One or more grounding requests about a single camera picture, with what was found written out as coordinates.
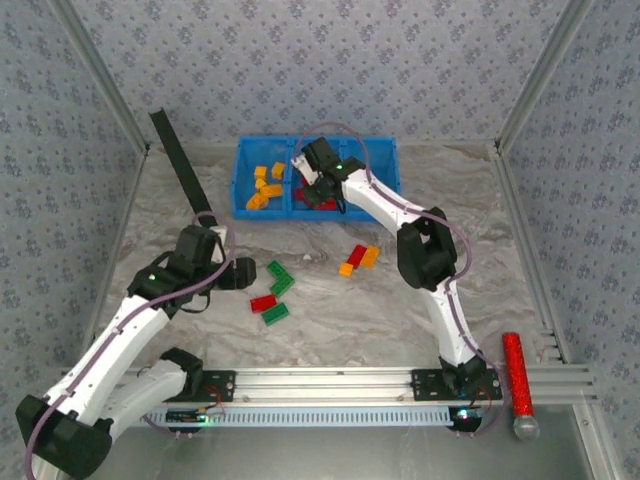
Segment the blue three-compartment bin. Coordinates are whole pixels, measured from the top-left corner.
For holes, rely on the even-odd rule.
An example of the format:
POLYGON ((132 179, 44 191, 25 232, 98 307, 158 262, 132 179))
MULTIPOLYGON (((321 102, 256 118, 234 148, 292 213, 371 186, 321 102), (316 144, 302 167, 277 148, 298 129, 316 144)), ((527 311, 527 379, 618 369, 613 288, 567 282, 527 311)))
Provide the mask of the blue three-compartment bin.
MULTIPOLYGON (((295 197, 295 190, 303 185, 302 176, 287 166, 282 180, 270 175, 275 162, 291 159, 297 136, 244 136, 239 139, 235 166, 232 174, 230 197, 233 217, 250 221, 305 221, 305 222, 371 222, 373 218, 361 208, 348 204, 346 212, 319 211, 309 209, 303 201, 295 197), (283 186, 281 197, 271 198, 262 210, 248 210, 246 204, 256 193, 254 170, 258 166, 267 168, 267 182, 283 186)), ((402 192, 398 166, 396 140, 393 137, 366 137, 361 146, 354 137, 329 136, 331 148, 345 160, 355 157, 361 161, 368 152, 372 173, 387 187, 397 193, 402 192)))

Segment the aluminium frame post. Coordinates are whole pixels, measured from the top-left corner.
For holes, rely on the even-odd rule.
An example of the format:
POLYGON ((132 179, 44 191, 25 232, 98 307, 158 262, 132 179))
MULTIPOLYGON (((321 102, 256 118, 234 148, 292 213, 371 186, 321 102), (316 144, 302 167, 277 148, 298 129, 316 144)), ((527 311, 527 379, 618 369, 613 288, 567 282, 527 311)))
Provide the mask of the aluminium frame post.
POLYGON ((136 151, 141 154, 146 153, 147 142, 142 131, 71 0, 46 1, 65 30, 70 43, 84 63, 124 135, 136 151))
POLYGON ((495 139, 495 148, 499 154, 505 155, 512 147, 595 2, 596 0, 567 0, 551 30, 548 42, 495 139))

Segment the aluminium frame side rail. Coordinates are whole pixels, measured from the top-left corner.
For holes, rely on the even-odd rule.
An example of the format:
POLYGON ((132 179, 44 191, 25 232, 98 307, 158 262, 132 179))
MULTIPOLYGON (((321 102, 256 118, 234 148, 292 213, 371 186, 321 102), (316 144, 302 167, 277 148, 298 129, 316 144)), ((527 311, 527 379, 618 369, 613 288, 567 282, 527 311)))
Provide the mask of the aluminium frame side rail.
POLYGON ((571 362, 571 354, 563 334, 562 322, 555 308, 551 291, 535 248, 525 209, 518 195, 515 178, 501 147, 490 144, 488 149, 495 165, 497 183, 509 214, 516 248, 536 313, 544 327, 544 331, 555 338, 556 353, 549 354, 548 358, 568 364, 571 362))

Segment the small circuit board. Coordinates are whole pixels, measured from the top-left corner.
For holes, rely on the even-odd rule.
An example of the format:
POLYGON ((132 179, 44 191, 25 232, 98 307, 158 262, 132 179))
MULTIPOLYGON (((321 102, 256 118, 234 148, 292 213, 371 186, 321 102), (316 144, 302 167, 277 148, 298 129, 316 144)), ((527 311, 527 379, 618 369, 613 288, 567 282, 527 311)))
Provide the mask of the small circuit board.
POLYGON ((480 407, 450 407, 452 424, 448 429, 465 434, 474 434, 481 426, 484 411, 480 407))
POLYGON ((165 414, 166 423, 208 424, 226 415, 223 409, 209 407, 191 409, 169 409, 165 414))

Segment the red glitter toy microphone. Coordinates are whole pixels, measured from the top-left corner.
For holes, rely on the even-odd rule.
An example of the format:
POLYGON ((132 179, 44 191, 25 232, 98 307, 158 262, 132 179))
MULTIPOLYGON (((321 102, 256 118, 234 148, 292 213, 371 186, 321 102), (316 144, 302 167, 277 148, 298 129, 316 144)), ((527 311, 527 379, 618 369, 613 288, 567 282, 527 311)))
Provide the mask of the red glitter toy microphone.
POLYGON ((502 342, 514 415, 513 430, 519 440, 532 441, 539 437, 540 426, 534 414, 521 338, 516 332, 506 332, 502 342))

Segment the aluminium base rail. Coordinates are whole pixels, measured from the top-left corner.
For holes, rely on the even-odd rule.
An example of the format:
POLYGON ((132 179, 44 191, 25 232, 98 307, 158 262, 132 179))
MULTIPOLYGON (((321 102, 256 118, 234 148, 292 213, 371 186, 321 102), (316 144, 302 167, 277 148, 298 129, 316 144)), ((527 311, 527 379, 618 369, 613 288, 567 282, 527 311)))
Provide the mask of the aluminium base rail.
MULTIPOLYGON (((228 406, 409 405, 415 402, 410 367, 280 367, 236 370, 228 406)), ((583 365, 534 365, 527 369, 533 405, 594 403, 591 372, 583 365)), ((462 406, 468 401, 428 401, 462 406)))

